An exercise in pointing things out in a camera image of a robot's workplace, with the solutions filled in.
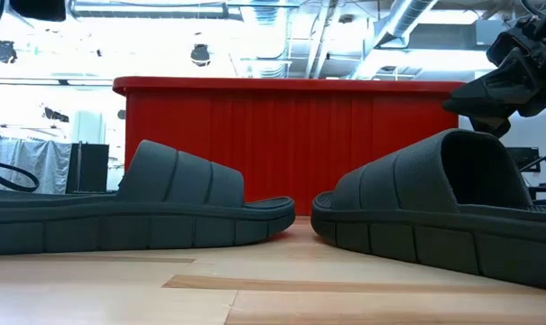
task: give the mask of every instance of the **slide sandal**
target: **slide sandal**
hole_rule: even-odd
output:
[[[546,289],[546,205],[492,135],[448,130],[349,172],[311,223],[341,248]]]
[[[240,172],[149,141],[116,195],[11,193],[0,194],[0,255],[237,246],[294,221],[292,199],[244,203]]]

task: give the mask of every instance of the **wall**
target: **wall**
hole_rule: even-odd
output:
[[[540,155],[546,154],[546,110],[527,118],[515,113],[509,120],[511,130],[501,139],[505,146],[538,147]],[[472,129],[469,119],[463,116],[459,117],[459,127]],[[525,172],[523,176],[532,186],[546,182],[546,162],[541,164],[541,173]],[[546,193],[538,198],[546,198]]]
[[[81,110],[70,117],[72,143],[104,144],[106,142],[106,121],[102,113]]]
[[[125,176],[124,166],[118,168],[108,168],[108,179],[106,180],[107,190],[118,190],[120,181]]]

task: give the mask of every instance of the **red bin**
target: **red bin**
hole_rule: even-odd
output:
[[[246,200],[291,196],[297,213],[357,166],[442,130],[456,82],[123,77],[126,166],[148,139],[235,168]]]

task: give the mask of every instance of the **ceiling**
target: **ceiling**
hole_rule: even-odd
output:
[[[375,49],[367,44],[375,22],[390,14],[389,0],[191,1],[78,0],[61,23],[9,11],[0,41],[14,42],[18,60],[0,62],[0,82],[106,85],[124,75],[469,81],[493,68],[485,59],[492,38],[525,15],[517,0],[439,0],[419,16],[406,47]],[[199,43],[210,53],[205,67],[190,59]]]

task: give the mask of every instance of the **gray curtain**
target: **gray curtain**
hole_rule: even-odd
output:
[[[20,167],[40,180],[35,193],[64,194],[72,144],[53,141],[0,141],[0,163]],[[0,168],[0,176],[26,186],[32,182],[17,172]],[[8,190],[0,185],[0,190]]]

